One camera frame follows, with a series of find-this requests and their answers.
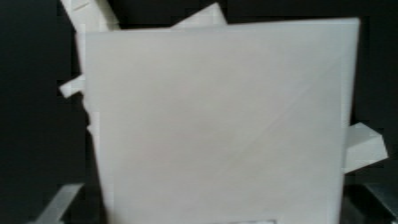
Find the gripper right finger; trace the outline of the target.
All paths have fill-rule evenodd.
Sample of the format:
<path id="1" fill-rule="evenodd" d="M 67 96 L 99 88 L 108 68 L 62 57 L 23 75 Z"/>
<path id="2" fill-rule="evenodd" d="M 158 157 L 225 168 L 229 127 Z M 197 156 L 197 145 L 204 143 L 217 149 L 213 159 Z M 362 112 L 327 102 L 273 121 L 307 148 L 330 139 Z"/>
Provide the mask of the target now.
<path id="1" fill-rule="evenodd" d="M 387 184 L 344 187 L 343 224 L 398 224 L 398 189 Z"/>

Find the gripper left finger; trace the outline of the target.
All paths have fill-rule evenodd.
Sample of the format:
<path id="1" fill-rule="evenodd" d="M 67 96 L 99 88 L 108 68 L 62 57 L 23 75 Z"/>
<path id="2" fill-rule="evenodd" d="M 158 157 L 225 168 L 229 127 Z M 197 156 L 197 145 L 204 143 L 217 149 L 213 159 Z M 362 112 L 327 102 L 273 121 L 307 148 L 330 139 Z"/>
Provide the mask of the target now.
<path id="1" fill-rule="evenodd" d="M 26 224 L 64 224 L 62 217 L 82 187 L 82 183 L 66 184 L 60 187 L 35 220 L 30 221 Z"/>

